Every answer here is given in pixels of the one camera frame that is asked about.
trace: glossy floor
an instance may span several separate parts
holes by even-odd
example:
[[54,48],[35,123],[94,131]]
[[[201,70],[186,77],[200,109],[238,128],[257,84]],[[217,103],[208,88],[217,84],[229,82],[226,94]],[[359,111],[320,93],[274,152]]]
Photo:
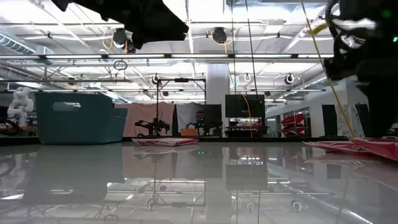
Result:
[[398,222],[395,162],[302,143],[0,153],[0,223]]

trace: white pillar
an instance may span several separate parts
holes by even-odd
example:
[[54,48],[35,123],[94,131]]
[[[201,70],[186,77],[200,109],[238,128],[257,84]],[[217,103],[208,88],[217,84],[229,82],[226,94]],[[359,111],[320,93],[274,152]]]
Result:
[[207,104],[221,104],[223,123],[228,126],[229,120],[225,117],[225,95],[229,94],[228,64],[213,64],[207,66]]

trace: humanoid robot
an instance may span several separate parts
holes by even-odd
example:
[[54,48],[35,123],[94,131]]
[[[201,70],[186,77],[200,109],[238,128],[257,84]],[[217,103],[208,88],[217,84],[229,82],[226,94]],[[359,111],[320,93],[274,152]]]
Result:
[[13,94],[14,99],[12,103],[9,105],[7,110],[7,117],[14,118],[18,116],[18,125],[25,126],[27,119],[27,112],[33,111],[33,100],[28,98],[28,94],[30,93],[30,88],[27,87],[19,87],[17,91]]

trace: green light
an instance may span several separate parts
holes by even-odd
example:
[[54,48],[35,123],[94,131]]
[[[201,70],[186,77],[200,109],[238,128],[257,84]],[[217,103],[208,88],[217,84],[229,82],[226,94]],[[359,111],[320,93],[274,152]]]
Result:
[[384,10],[381,12],[381,15],[386,18],[386,19],[390,19],[392,18],[392,11],[390,10]]

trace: orange box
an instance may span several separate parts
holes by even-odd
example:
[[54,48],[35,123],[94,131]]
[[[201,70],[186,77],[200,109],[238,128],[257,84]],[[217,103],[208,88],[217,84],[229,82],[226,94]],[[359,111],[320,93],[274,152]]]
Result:
[[193,128],[182,128],[181,136],[198,136],[198,130]]

